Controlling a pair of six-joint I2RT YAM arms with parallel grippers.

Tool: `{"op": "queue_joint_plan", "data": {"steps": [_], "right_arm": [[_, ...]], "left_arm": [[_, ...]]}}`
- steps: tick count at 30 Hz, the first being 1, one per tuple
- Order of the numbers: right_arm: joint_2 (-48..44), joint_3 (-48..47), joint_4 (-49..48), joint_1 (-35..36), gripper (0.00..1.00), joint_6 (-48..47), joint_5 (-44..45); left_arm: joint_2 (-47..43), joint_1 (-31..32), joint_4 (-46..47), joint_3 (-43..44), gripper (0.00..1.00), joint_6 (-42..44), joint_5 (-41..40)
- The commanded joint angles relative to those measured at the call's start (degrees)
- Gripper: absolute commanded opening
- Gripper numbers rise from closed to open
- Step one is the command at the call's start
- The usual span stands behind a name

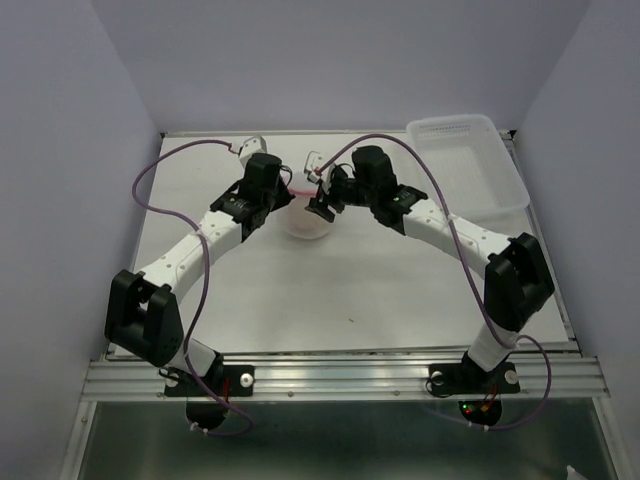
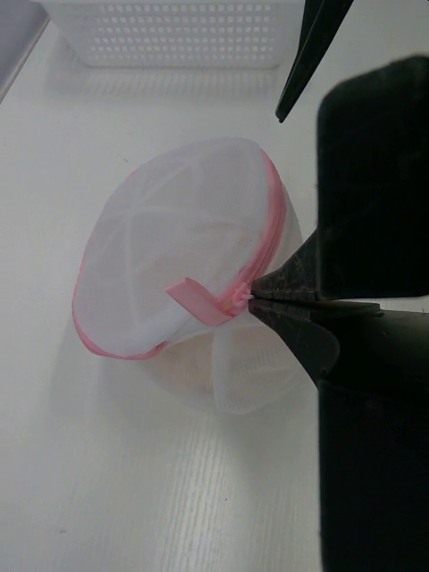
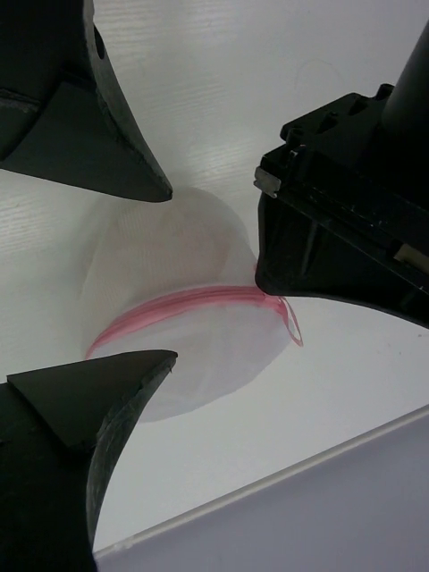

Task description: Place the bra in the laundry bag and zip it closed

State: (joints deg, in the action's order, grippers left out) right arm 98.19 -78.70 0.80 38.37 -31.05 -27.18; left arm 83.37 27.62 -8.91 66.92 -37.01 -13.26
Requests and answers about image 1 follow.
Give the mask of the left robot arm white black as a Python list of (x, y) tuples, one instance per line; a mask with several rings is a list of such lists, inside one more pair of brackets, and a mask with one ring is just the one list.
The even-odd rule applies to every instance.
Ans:
[(222, 384), (219, 355), (184, 331), (180, 303), (198, 282), (207, 292), (214, 263), (291, 202), (281, 167), (274, 155), (252, 154), (243, 177), (211, 204), (192, 232), (141, 271), (119, 272), (110, 287), (106, 338), (155, 367), (188, 373), (199, 393), (215, 392)]

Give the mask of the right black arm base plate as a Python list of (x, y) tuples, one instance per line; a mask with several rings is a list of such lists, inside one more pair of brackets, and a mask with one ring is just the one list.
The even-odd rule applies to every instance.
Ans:
[(490, 372), (472, 362), (431, 364), (426, 386), (436, 397), (484, 395), (494, 387), (498, 394), (516, 394), (521, 391), (515, 365), (506, 361)]

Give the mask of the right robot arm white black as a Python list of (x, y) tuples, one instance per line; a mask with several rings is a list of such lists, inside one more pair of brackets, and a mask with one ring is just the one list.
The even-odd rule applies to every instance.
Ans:
[(378, 146), (356, 149), (352, 163), (347, 173), (323, 166), (317, 152), (308, 154), (304, 174), (317, 187), (308, 211), (332, 222), (347, 206), (365, 207), (379, 224), (458, 260), (468, 278), (479, 276), (484, 286), (472, 292), (484, 324), (459, 362), (432, 368), (429, 389), (448, 396), (499, 387), (524, 326), (555, 292), (539, 241), (528, 233), (499, 234), (447, 212), (444, 201), (399, 183)]

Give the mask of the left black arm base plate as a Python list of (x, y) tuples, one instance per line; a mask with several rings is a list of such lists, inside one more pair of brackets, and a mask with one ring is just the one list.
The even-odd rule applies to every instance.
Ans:
[[(183, 370), (161, 368), (159, 376), (165, 381), (164, 395), (167, 397), (205, 397), (207, 393), (194, 377)], [(228, 398), (245, 398), (253, 395), (255, 367), (249, 364), (217, 364), (201, 378), (201, 381), (216, 395)]]

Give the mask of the white mesh laundry bag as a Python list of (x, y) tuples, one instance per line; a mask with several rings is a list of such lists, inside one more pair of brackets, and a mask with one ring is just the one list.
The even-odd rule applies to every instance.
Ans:
[(287, 234), (303, 240), (316, 240), (328, 235), (332, 224), (306, 210), (317, 192), (316, 186), (302, 172), (296, 172), (288, 190), (295, 198), (276, 212), (280, 227)]

